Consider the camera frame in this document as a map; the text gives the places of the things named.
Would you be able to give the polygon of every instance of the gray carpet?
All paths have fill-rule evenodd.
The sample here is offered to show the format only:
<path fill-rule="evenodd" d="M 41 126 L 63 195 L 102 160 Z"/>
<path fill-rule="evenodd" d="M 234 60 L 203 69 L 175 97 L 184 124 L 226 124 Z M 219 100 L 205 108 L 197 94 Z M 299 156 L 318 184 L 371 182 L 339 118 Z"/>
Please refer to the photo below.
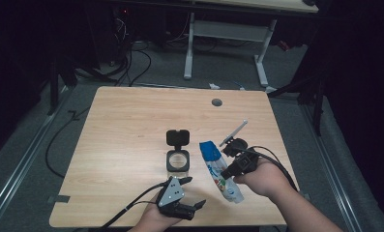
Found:
<path fill-rule="evenodd" d="M 145 44 L 140 43 L 136 46 L 142 48 Z M 247 49 L 249 53 L 252 50 L 250 46 L 256 46 L 256 44 L 249 45 Z M 160 84 L 207 89 L 209 83 L 215 83 L 222 89 L 239 89 L 240 87 L 235 83 L 237 81 L 248 90 L 264 90 L 259 85 L 252 56 L 247 53 L 242 55 L 235 49 L 217 47 L 210 52 L 196 52 L 192 80 L 184 80 L 185 49 L 173 47 L 162 49 L 150 45 L 143 51 L 150 55 L 151 67 L 136 81 L 134 86 Z M 306 47 L 296 47 L 284 52 L 278 47 L 269 47 L 264 66 L 272 87 L 278 88 L 290 82 L 306 50 Z M 148 66 L 148 62 L 149 60 L 144 54 L 133 52 L 133 65 L 129 72 L 131 79 L 141 73 Z M 62 179 L 53 175 L 46 168 L 45 150 L 55 133 L 71 119 L 72 113 L 69 110 L 80 112 L 90 106 L 97 88 L 102 85 L 106 84 L 79 79 L 78 85 L 65 100 L 47 135 L 43 138 L 27 175 L 0 218 L 0 232 L 73 231 L 72 229 L 51 228 L 48 224 L 53 206 L 47 200 L 49 196 L 58 193 Z M 41 102 L 19 122 L 15 133 L 0 153 L 0 192 L 47 117 L 48 95 L 48 88 L 46 88 L 42 92 Z M 315 135 L 310 130 L 310 122 L 304 114 L 304 107 L 307 106 L 298 105 L 293 97 L 295 94 L 286 94 L 271 99 L 271 104 L 300 188 L 303 193 L 310 196 L 312 204 L 342 229 L 348 230 L 324 172 Z M 51 146 L 49 161 L 59 173 L 64 174 L 68 168 L 74 146 L 84 125 L 85 116 L 86 113 L 82 114 L 78 121 L 73 121 L 65 127 Z M 322 137 L 319 139 L 323 141 L 332 159 L 362 231 L 384 231 L 384 216 L 376 206 L 367 184 L 344 143 L 327 101 L 324 102 L 321 132 Z M 277 229 L 261 227 L 260 231 L 277 231 Z"/>

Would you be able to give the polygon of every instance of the snack bag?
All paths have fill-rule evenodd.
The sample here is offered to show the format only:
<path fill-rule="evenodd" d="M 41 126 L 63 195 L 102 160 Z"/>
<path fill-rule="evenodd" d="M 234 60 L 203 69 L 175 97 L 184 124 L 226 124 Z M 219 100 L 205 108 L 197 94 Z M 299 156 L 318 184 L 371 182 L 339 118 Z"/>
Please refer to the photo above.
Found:
<path fill-rule="evenodd" d="M 236 204 L 242 202 L 244 197 L 236 183 L 231 178 L 225 180 L 221 175 L 222 171 L 227 168 L 227 163 L 216 145 L 212 141 L 202 142 L 200 143 L 200 151 L 222 196 Z"/>

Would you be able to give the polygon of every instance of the hand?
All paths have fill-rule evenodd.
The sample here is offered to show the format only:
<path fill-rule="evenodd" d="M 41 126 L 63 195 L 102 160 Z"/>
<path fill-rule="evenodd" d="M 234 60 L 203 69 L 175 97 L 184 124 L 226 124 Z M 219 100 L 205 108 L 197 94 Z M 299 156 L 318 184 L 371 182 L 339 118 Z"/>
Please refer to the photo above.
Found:
<path fill-rule="evenodd" d="M 156 198 L 158 195 L 156 194 L 151 202 L 156 202 Z M 149 203 L 146 206 L 146 209 L 143 212 L 143 215 L 140 218 L 140 221 L 137 225 L 132 228 L 131 232 L 163 232 L 168 227 L 180 222 L 180 218 L 176 217 L 166 217 L 161 214 L 158 209 L 158 206 L 153 203 Z"/>
<path fill-rule="evenodd" d="M 264 158 L 258 159 L 255 171 L 236 176 L 233 180 L 236 184 L 246 184 L 253 192 L 267 196 L 272 201 L 279 192 L 292 189 L 279 168 Z"/>

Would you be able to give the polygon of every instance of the blue and white package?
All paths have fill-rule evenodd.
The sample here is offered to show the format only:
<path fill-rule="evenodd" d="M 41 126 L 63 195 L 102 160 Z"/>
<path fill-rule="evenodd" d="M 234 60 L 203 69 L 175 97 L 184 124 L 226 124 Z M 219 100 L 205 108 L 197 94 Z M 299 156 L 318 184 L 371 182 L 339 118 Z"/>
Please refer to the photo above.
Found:
<path fill-rule="evenodd" d="M 201 142 L 200 151 L 216 186 L 222 193 L 222 196 L 228 201 L 236 204 L 242 202 L 244 197 L 236 183 L 234 183 L 231 178 L 225 180 L 221 175 L 222 171 L 227 168 L 227 163 L 216 145 L 212 141 Z"/>

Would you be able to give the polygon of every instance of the wipes package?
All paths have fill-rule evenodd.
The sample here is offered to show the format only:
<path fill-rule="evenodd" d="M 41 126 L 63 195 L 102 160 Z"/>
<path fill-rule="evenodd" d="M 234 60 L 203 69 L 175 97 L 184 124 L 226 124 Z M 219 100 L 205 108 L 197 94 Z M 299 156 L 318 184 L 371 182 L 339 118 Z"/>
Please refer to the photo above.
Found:
<path fill-rule="evenodd" d="M 227 163 L 216 145 L 212 141 L 202 142 L 200 143 L 200 151 L 222 196 L 230 202 L 242 202 L 244 197 L 236 183 L 231 178 L 225 180 L 221 175 L 222 171 L 227 168 Z"/>

